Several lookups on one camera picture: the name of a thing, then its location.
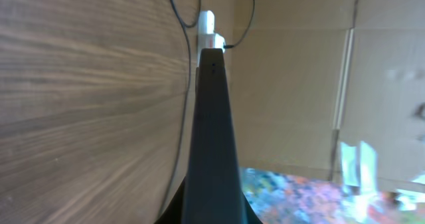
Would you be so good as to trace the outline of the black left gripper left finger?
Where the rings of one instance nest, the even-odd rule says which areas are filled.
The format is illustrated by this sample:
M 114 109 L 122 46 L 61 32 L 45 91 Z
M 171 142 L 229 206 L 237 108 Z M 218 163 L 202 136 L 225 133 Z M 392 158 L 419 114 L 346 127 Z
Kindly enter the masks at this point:
M 154 224 L 181 224 L 183 200 L 185 192 L 185 178 L 174 194 L 165 211 L 159 216 Z

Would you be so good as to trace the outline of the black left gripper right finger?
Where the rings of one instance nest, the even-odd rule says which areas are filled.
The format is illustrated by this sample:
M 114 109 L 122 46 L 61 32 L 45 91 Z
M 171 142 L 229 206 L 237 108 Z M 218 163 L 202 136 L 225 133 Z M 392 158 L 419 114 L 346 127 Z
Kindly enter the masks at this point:
M 261 220 L 258 218 L 258 216 L 253 211 L 250 203 L 248 202 L 247 198 L 244 197 L 244 205 L 246 210 L 246 220 L 247 224 L 262 224 Z

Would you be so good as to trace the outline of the blue Galaxy smartphone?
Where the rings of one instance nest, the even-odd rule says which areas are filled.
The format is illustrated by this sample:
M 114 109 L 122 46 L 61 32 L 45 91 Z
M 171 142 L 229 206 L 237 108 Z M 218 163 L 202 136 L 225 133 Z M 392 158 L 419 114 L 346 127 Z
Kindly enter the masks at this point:
M 182 223 L 246 223 L 224 57 L 203 49 L 197 77 Z

